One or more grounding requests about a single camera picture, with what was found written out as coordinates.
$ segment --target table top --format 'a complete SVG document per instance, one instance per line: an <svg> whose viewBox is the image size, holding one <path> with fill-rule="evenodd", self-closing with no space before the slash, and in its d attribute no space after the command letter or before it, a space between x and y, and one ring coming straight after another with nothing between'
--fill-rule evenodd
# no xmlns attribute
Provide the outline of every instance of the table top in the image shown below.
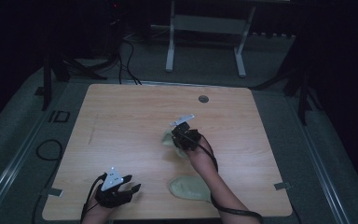
<svg viewBox="0 0 358 224"><path fill-rule="evenodd" d="M201 103L201 95L209 101ZM219 174L250 210L292 213L286 190L274 188L282 178L248 89L93 84L52 186L63 194L48 196L43 218L80 219L92 183L112 166L142 184L112 219L219 217L210 203L177 198L168 188L177 176L197 175L161 142L169 124L189 114L196 117L187 123L210 142Z"/></svg>

